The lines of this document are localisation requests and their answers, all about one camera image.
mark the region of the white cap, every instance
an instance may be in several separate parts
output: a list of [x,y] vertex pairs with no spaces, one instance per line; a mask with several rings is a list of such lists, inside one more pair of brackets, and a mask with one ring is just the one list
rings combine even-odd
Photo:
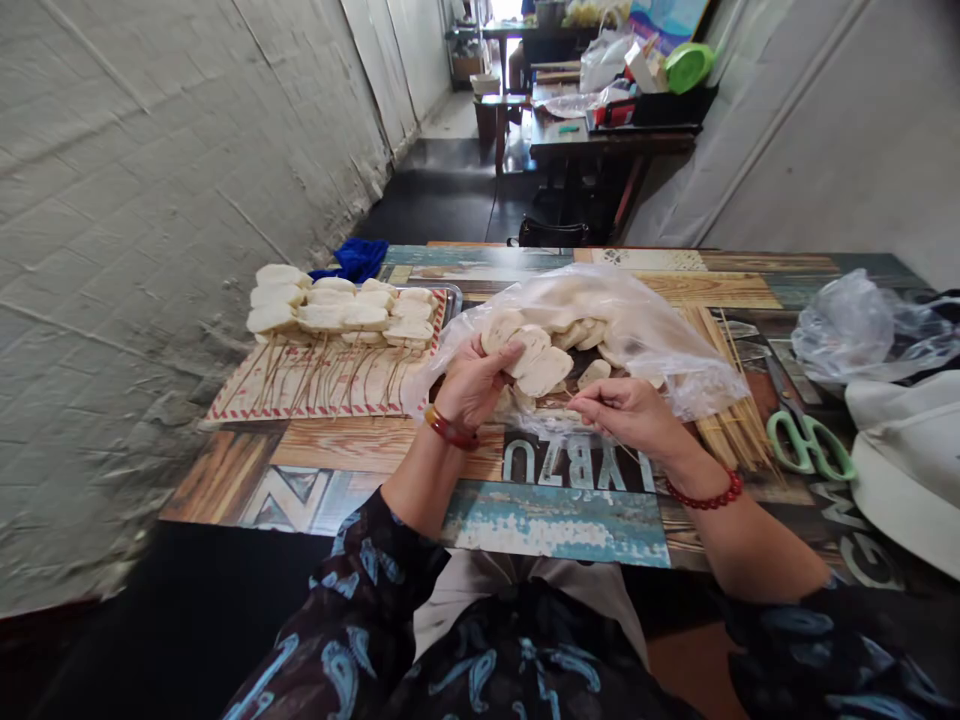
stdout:
[[855,381],[853,499],[891,540],[960,580],[960,370],[905,388]]

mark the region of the white plastic bag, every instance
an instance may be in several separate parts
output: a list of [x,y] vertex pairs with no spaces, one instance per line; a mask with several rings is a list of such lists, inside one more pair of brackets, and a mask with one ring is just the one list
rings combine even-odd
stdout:
[[[460,346],[486,326],[496,310],[522,310],[536,324],[599,318],[608,323],[607,343],[631,375],[666,379],[667,401],[684,422],[719,412],[749,390],[743,378],[697,332],[630,272],[609,265],[574,263],[511,285],[488,302],[457,317],[440,333],[437,354],[409,382],[404,407],[416,408]],[[413,413],[423,420],[423,411]],[[573,419],[514,410],[510,424],[540,437],[584,432]]]
[[635,39],[633,33],[601,30],[580,56],[580,92],[600,92],[626,67],[624,58]]
[[547,100],[534,100],[533,106],[542,107],[554,117],[574,120],[583,117],[592,110],[596,110],[598,107],[628,99],[630,93],[620,87],[620,83],[622,83],[622,80],[617,80],[597,93],[558,95]]
[[790,335],[807,376],[846,385],[853,380],[896,382],[932,370],[960,354],[960,330],[929,305],[880,289],[863,268],[817,293]]

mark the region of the woman's left hand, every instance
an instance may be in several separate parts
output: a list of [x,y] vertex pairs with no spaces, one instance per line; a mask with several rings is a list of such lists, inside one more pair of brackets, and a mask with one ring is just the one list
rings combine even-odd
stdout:
[[494,355],[487,355],[475,335],[465,342],[447,368],[434,407],[448,422],[467,432],[477,429],[493,414],[500,391],[509,379],[503,369],[523,354],[515,340]]

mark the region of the green container lid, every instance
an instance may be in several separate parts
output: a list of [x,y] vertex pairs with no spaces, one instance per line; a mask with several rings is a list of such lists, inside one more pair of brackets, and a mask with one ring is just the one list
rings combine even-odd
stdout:
[[713,50],[703,43],[683,43],[663,63],[667,86],[677,95],[692,90],[713,69]]

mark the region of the green scissors handle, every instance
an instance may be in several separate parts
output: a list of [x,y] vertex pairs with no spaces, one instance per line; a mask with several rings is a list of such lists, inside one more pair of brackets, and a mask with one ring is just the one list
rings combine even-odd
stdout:
[[[809,415],[802,415],[800,422],[803,425],[802,436],[796,419],[787,410],[775,412],[767,420],[767,435],[773,444],[773,454],[776,455],[777,460],[788,470],[803,475],[819,472],[829,480],[855,480],[857,469],[837,436],[826,425]],[[790,438],[790,443],[797,453],[798,462],[793,462],[784,453],[777,436],[778,426],[782,426],[787,437]],[[830,466],[821,442],[827,446],[830,455],[836,460],[840,472]]]

